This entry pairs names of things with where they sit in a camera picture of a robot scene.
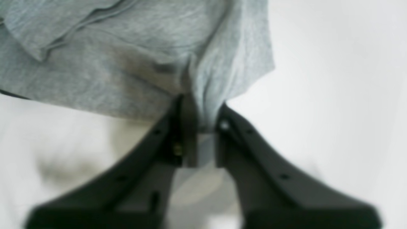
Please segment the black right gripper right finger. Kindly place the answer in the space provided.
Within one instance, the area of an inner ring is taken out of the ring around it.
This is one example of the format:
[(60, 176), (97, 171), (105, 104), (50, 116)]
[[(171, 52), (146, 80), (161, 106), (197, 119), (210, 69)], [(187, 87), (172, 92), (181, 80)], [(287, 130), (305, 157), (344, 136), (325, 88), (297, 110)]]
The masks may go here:
[(297, 168), (243, 116), (222, 105), (216, 165), (232, 176), (243, 229), (380, 229), (371, 204), (343, 194)]

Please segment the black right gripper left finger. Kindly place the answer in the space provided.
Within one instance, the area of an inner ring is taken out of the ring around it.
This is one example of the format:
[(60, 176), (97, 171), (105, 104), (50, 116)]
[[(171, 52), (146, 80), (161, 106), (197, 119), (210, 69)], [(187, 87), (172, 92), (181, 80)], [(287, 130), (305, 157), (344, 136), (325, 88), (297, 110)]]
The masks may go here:
[(87, 184), (35, 207), (26, 229), (159, 229), (177, 169), (197, 167), (197, 109), (174, 99), (141, 142)]

